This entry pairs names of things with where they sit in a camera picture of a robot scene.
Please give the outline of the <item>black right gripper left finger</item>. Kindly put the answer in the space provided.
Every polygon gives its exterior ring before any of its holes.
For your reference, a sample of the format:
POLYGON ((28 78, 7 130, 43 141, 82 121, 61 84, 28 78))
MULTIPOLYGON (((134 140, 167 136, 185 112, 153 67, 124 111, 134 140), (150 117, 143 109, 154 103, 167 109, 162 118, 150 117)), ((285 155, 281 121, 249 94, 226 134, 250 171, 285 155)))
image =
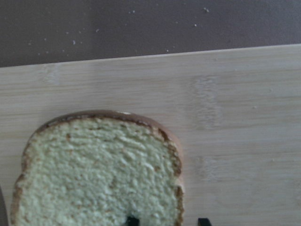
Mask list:
POLYGON ((139 226, 140 220, 134 216, 128 216, 125 222, 125 226, 139 226))

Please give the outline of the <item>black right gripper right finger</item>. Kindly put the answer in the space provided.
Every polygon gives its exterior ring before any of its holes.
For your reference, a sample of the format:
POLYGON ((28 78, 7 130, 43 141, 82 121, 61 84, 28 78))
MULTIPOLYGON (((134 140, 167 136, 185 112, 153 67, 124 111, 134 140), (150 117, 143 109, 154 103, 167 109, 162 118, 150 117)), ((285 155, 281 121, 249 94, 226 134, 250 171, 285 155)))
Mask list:
POLYGON ((198 218, 198 226, 212 226, 208 218, 198 218))

